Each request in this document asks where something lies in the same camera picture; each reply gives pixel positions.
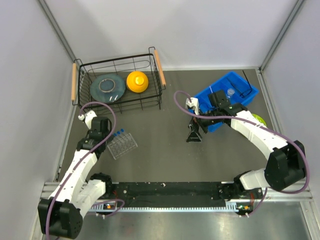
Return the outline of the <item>small clear glass flask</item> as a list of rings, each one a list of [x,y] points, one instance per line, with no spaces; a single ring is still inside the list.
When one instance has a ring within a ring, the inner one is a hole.
[[[233,88],[229,88],[227,90],[227,97],[230,99],[235,94],[235,90]]]

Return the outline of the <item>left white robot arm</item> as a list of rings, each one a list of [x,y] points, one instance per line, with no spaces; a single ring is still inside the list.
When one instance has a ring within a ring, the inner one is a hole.
[[[48,198],[38,204],[42,233],[49,238],[75,239],[83,220],[99,197],[109,198],[114,187],[108,175],[102,174],[85,182],[90,170],[106,149],[105,138],[112,135],[112,123],[107,117],[85,117],[87,134],[74,152],[73,160],[62,181]]]

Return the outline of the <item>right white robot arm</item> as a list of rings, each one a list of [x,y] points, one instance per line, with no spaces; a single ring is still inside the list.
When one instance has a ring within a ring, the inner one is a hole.
[[[266,158],[266,166],[249,170],[234,178],[233,192],[245,198],[252,189],[271,188],[283,192],[287,187],[307,178],[305,149],[301,142],[290,141],[259,122],[240,102],[231,103],[223,90],[208,95],[213,107],[203,112],[196,97],[187,97],[185,107],[192,115],[187,141],[200,142],[212,125],[223,123],[251,142]]]

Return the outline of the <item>black wire ring stand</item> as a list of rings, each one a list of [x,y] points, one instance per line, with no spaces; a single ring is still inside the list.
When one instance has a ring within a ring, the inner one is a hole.
[[[239,94],[239,96],[242,99],[245,99],[252,93],[253,87],[244,70],[242,70],[242,74],[242,77],[227,77],[226,79],[229,82],[229,84],[235,89],[235,91]]]

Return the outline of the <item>clear test tube rack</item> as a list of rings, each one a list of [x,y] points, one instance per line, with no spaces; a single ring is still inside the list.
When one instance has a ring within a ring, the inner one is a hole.
[[[115,136],[113,140],[107,144],[107,148],[114,160],[119,159],[137,147],[138,144],[133,136],[125,131]]]

